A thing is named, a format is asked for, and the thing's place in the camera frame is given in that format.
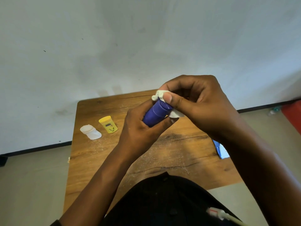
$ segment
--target beige floor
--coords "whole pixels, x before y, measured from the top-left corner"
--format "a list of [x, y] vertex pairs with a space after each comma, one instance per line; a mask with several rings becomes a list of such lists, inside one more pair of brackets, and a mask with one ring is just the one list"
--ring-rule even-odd
[[[242, 117], [273, 147], [301, 182], [301, 136], [283, 114], [267, 110]], [[59, 218], [68, 173], [70, 147], [10, 157], [0, 168], [0, 225], [47, 226]], [[267, 225], [244, 183], [209, 191], [245, 223]]]

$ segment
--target red object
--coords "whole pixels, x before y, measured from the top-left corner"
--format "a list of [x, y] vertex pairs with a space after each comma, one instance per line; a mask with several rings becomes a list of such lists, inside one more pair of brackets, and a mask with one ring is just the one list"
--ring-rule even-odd
[[281, 111], [301, 135], [301, 100], [282, 106]]

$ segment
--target white container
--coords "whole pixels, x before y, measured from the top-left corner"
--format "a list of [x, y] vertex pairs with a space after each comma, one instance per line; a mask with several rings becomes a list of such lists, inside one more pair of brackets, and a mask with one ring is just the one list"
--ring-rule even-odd
[[92, 125], [84, 125], [80, 128], [80, 131], [89, 137], [90, 140], [99, 139], [102, 135]]

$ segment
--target shirt button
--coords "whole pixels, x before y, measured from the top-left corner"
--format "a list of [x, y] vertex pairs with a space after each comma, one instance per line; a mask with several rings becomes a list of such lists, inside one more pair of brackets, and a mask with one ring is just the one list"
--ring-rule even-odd
[[177, 215], [177, 214], [178, 214], [178, 211], [177, 211], [176, 209], [171, 209], [171, 210], [169, 211], [169, 214], [172, 215], [172, 216], [174, 216], [174, 215]]

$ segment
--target yellow lid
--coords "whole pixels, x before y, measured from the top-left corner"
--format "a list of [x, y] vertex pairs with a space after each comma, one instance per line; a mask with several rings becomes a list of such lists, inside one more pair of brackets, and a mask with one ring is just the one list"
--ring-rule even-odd
[[111, 116], [106, 116], [106, 117], [101, 118], [98, 122], [99, 123], [106, 123], [106, 122], [109, 122], [111, 120], [112, 120]]

